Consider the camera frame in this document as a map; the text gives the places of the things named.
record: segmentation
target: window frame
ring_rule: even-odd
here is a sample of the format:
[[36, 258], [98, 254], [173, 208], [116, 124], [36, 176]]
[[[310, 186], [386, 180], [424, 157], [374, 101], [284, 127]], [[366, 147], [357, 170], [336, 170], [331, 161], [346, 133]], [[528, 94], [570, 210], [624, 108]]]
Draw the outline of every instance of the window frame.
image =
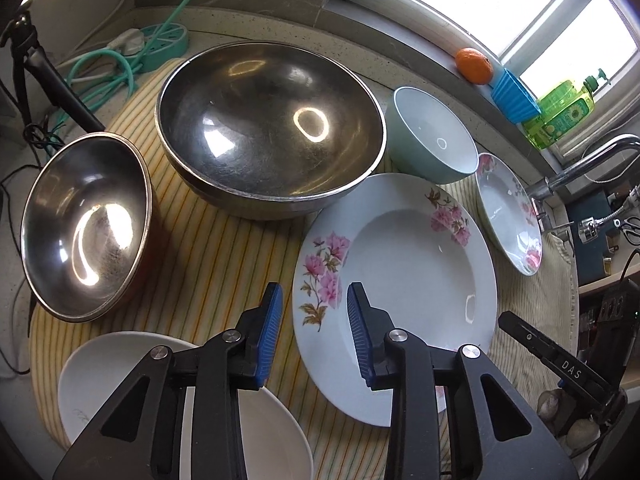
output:
[[[564, 32], [592, 0], [551, 0], [501, 53], [488, 49], [478, 38], [419, 0], [349, 0], [411, 29], [454, 56], [472, 46], [485, 54], [496, 68], [492, 86], [508, 68], [521, 76]], [[640, 54], [638, 51], [594, 96], [598, 105], [584, 124], [556, 143], [551, 152], [560, 163], [582, 155], [582, 146], [602, 136], [640, 101]]]

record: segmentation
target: metal screw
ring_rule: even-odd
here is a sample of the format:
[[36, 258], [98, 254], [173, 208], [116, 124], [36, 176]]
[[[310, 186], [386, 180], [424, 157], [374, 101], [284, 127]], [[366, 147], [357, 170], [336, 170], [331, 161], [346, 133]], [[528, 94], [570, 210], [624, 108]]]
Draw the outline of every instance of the metal screw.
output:
[[164, 359], [169, 355], [169, 349], [166, 346], [154, 346], [149, 352], [153, 359]]
[[235, 343], [242, 337], [242, 334], [238, 330], [232, 328], [231, 330], [225, 330], [222, 333], [222, 339], [227, 343]]
[[389, 332], [389, 339], [391, 339], [391, 341], [401, 343], [402, 341], [406, 341], [408, 337], [409, 336], [406, 334], [406, 332], [404, 330], [400, 330], [399, 328], [395, 328], [391, 332]]
[[480, 357], [480, 349], [474, 345], [464, 345], [462, 347], [462, 353], [469, 359]]

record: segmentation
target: faucet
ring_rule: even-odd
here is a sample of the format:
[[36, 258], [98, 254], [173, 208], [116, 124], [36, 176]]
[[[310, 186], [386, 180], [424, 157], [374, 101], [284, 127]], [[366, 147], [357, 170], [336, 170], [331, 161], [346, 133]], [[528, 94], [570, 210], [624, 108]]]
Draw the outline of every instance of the faucet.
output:
[[[640, 152], [640, 137], [635, 134], [622, 134], [609, 140], [597, 150], [578, 160], [575, 164], [569, 166], [561, 173], [558, 173], [553, 177], [545, 177], [539, 182], [527, 187], [526, 191], [531, 199], [533, 209], [536, 212], [538, 218], [538, 224], [540, 225], [540, 232], [545, 233], [554, 231], [559, 228], [568, 227], [569, 224], [564, 226], [554, 227], [551, 223], [551, 219], [546, 214], [543, 201], [545, 198], [553, 196], [559, 187], [574, 181], [579, 176], [583, 176], [589, 171], [593, 170], [605, 160], [609, 160], [616, 153], [624, 150], [636, 150]], [[620, 214], [623, 209], [630, 208], [629, 205], [621, 207], [618, 211], [614, 212], [614, 216]], [[606, 220], [610, 220], [612, 215], [607, 217]], [[598, 228], [603, 225], [605, 219], [594, 220], [593, 218], [585, 219], [580, 222], [580, 239], [583, 243], [588, 242], [598, 236]]]

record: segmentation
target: yellow-green bottle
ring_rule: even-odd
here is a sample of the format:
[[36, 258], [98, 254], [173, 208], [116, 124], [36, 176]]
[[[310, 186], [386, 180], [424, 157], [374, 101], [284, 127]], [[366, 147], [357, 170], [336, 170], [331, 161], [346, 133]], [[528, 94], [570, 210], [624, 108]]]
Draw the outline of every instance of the yellow-green bottle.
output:
[[581, 86], [578, 82], [563, 81], [538, 99], [540, 115], [522, 123], [529, 142], [544, 150], [584, 120], [593, 111], [593, 93], [599, 86], [598, 78], [607, 80], [602, 69], [596, 77], [587, 76]]

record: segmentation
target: metal bowl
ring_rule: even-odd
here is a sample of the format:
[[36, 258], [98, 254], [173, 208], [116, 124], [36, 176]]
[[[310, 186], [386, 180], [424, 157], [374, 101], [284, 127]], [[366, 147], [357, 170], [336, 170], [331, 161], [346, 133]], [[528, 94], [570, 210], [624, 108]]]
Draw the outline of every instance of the metal bowl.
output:
[[88, 134], [57, 152], [22, 218], [22, 264], [42, 306], [83, 322], [130, 297], [146, 267], [153, 202], [145, 162], [128, 140]]
[[380, 106], [339, 63], [279, 43], [234, 43], [178, 67], [156, 125], [169, 161], [205, 200], [275, 220], [319, 210], [380, 162]]

